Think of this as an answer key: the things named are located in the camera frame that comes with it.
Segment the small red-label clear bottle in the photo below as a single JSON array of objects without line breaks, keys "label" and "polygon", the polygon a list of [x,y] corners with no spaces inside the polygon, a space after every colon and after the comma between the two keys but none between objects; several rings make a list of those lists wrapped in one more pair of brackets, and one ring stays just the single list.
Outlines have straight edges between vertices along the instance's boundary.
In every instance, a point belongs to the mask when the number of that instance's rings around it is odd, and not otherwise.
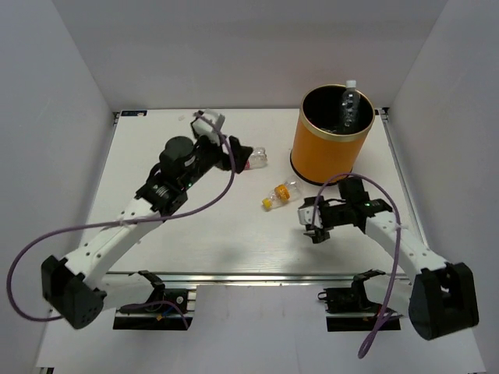
[{"label": "small red-label clear bottle", "polygon": [[267,166],[267,162],[268,160],[265,148],[255,147],[246,162],[245,169],[254,170],[265,168]]}]

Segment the yellow-cap orange-label bottle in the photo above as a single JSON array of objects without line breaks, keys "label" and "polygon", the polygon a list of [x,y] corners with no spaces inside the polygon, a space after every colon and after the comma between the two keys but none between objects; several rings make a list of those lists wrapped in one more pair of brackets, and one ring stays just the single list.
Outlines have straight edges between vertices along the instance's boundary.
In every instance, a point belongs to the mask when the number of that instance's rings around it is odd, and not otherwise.
[{"label": "yellow-cap orange-label bottle", "polygon": [[262,200],[262,207],[266,211],[271,211],[282,206],[289,205],[299,199],[303,194],[300,178],[292,176],[284,182],[276,185]]}]

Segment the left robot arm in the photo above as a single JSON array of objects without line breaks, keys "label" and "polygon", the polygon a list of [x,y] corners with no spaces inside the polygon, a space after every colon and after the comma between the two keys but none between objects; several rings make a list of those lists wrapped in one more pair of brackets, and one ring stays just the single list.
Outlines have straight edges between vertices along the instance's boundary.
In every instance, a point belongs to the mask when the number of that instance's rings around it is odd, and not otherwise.
[{"label": "left robot arm", "polygon": [[212,168],[241,173],[253,152],[234,136],[230,153],[207,136],[171,138],[145,184],[136,191],[117,221],[62,259],[49,256],[41,265],[44,298],[76,330],[93,322],[106,309],[158,310],[165,286],[147,270],[107,278],[108,270],[142,237],[177,216],[188,190]]}]

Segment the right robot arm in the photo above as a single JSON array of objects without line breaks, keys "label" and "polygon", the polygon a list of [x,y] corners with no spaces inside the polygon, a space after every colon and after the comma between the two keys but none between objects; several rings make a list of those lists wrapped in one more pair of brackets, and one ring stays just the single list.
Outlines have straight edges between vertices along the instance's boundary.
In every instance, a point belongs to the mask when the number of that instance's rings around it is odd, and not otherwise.
[{"label": "right robot arm", "polygon": [[392,280],[381,270],[356,274],[349,287],[328,288],[318,295],[329,313],[404,316],[425,340],[478,324],[475,282],[467,265],[447,261],[402,227],[394,207],[371,199],[361,178],[343,179],[338,189],[338,205],[323,196],[304,199],[298,217],[306,236],[318,244],[330,238],[332,229],[352,225],[384,249],[408,281]]}]

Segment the large clear unlabelled bottle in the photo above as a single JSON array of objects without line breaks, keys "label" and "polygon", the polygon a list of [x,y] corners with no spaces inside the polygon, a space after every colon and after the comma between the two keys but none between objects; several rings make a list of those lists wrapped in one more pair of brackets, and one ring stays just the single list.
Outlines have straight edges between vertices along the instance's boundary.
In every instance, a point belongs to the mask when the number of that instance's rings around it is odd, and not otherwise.
[{"label": "large clear unlabelled bottle", "polygon": [[351,134],[356,131],[359,102],[360,95],[356,89],[356,81],[354,79],[347,80],[341,100],[341,123],[344,134]]}]

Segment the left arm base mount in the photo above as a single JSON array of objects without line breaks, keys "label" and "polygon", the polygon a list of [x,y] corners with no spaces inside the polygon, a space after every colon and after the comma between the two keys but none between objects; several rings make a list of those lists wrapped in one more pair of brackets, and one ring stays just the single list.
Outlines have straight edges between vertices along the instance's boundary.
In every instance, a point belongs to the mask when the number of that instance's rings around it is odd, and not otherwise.
[{"label": "left arm base mount", "polygon": [[194,317],[195,288],[165,288],[159,297],[162,303],[141,307],[122,308],[115,313],[114,330],[185,331]]}]

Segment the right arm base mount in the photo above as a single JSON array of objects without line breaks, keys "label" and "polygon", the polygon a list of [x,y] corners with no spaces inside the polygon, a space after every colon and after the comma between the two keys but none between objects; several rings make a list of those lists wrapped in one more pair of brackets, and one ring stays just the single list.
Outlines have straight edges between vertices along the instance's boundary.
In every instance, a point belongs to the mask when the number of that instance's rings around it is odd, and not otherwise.
[{"label": "right arm base mount", "polygon": [[364,283],[385,272],[368,270],[353,277],[348,287],[325,288],[317,299],[326,305],[328,332],[367,332],[374,328],[381,304],[369,301]]}]

